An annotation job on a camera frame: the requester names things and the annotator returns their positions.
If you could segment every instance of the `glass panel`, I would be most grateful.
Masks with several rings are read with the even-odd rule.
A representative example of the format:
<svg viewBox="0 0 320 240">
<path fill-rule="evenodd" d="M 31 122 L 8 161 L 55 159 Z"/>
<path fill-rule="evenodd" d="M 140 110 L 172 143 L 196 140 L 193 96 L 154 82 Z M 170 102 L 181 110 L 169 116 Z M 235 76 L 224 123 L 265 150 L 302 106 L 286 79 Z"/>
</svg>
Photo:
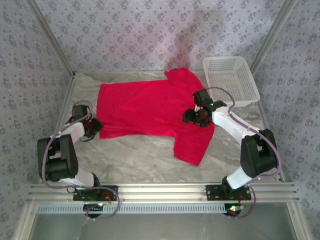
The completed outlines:
<svg viewBox="0 0 320 240">
<path fill-rule="evenodd" d="M 223 214 L 118 214 L 87 221 L 82 214 L 38 214 L 30 240 L 294 240 L 285 203 L 259 203 L 243 219 Z"/>
</svg>

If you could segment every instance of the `floral wallpaper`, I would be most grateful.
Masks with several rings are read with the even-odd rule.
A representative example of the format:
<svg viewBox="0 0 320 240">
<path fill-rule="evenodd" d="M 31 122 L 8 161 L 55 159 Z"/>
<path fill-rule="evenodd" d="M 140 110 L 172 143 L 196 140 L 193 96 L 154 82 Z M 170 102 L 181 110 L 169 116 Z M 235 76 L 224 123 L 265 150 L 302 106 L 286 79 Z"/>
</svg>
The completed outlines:
<svg viewBox="0 0 320 240">
<path fill-rule="evenodd" d="M 37 140 L 53 133 L 70 77 L 23 0 L 0 3 L 0 239 L 39 180 Z"/>
<path fill-rule="evenodd" d="M 320 239 L 320 2 L 299 0 L 255 76 L 270 127 Z"/>
<path fill-rule="evenodd" d="M 36 0 L 76 72 L 203 69 L 257 53 L 283 0 Z"/>
</svg>

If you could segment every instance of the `patterned wallpaper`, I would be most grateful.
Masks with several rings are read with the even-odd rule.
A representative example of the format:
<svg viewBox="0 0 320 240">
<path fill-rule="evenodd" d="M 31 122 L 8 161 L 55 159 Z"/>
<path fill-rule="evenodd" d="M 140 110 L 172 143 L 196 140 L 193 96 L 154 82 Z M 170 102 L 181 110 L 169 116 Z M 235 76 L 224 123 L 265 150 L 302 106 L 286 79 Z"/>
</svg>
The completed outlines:
<svg viewBox="0 0 320 240">
<path fill-rule="evenodd" d="M 255 76 L 284 170 L 320 239 L 320 2 L 300 0 Z"/>
<path fill-rule="evenodd" d="M 26 185 L 39 179 L 37 139 L 53 133 L 69 76 L 23 0 L 0 2 L 0 239 L 11 239 Z"/>
<path fill-rule="evenodd" d="M 36 0 L 76 72 L 203 69 L 257 53 L 283 0 Z"/>
</svg>

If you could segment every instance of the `white marble table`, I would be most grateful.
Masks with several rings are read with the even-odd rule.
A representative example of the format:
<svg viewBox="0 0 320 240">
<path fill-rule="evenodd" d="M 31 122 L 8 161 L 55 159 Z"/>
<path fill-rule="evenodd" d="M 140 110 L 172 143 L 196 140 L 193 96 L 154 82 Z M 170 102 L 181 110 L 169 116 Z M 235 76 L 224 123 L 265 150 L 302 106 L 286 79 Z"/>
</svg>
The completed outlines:
<svg viewBox="0 0 320 240">
<path fill-rule="evenodd" d="M 196 72 L 207 86 L 204 72 Z M 163 72 L 120 72 L 75 75 L 75 87 L 67 109 L 80 100 L 93 103 L 96 112 L 101 83 L 125 83 L 166 79 Z M 263 128 L 258 105 L 237 108 L 234 112 L 248 123 Z M 173 137 L 127 135 L 89 142 L 78 141 L 75 150 L 79 165 L 95 173 L 101 182 L 114 183 L 204 183 L 221 182 L 240 165 L 240 145 L 221 127 L 216 126 L 213 138 L 199 166 L 173 156 Z"/>
</svg>

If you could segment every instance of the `black mounting bracket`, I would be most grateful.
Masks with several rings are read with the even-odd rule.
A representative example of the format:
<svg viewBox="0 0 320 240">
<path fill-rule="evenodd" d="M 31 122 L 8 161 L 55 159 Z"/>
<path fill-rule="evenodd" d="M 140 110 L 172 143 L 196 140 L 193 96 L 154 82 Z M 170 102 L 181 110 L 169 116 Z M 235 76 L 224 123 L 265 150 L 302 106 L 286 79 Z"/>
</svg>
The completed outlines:
<svg viewBox="0 0 320 240">
<path fill-rule="evenodd" d="M 251 194 L 248 187 L 240 187 L 234 190 L 231 194 L 226 196 L 222 185 L 206 185 L 205 186 L 206 199 L 208 201 L 244 201 L 251 200 Z"/>
<path fill-rule="evenodd" d="M 101 187 L 107 187 L 118 193 L 118 186 L 116 185 L 102 185 Z M 106 189 L 75 189 L 73 193 L 73 201 L 85 201 L 85 202 L 116 202 L 117 196 L 113 192 Z"/>
</svg>

